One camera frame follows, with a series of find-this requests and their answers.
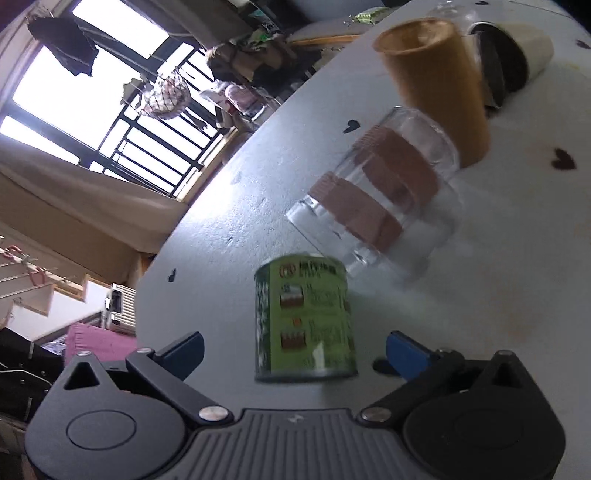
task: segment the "window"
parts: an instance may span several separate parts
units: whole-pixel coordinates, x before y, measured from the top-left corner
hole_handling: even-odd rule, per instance
[[[99,54],[93,75],[74,77],[43,47],[1,113],[0,133],[91,171],[178,196],[220,141],[215,107],[198,97],[213,76],[204,51],[168,36],[119,0],[82,0],[69,12]],[[161,121],[122,102],[123,85],[176,67],[187,80],[190,112]],[[134,105],[139,92],[127,99]]]

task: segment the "dark red heart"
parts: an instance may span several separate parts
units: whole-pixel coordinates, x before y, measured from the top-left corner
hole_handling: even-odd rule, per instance
[[[552,166],[556,170],[576,170],[577,164],[574,162],[573,157],[566,153],[562,148],[556,148],[554,150],[556,160],[552,161]]]

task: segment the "triangular cutout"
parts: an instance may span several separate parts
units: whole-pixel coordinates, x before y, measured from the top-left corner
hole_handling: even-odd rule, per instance
[[[509,364],[500,364],[492,384],[499,387],[521,388],[523,385]]]
[[[74,373],[70,376],[64,389],[76,390],[78,388],[96,387],[98,385],[99,380],[96,378],[95,372],[90,364],[87,362],[81,362],[76,365]]]

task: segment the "green package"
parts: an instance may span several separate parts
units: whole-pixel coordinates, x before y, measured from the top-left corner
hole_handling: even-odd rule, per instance
[[[297,381],[357,373],[339,261],[288,255],[263,265],[256,282],[256,378]]]

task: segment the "pink cloth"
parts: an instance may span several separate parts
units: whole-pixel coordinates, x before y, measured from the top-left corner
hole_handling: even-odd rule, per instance
[[[90,350],[101,362],[125,360],[138,347],[135,337],[74,323],[66,337],[64,360],[68,363],[81,350]]]

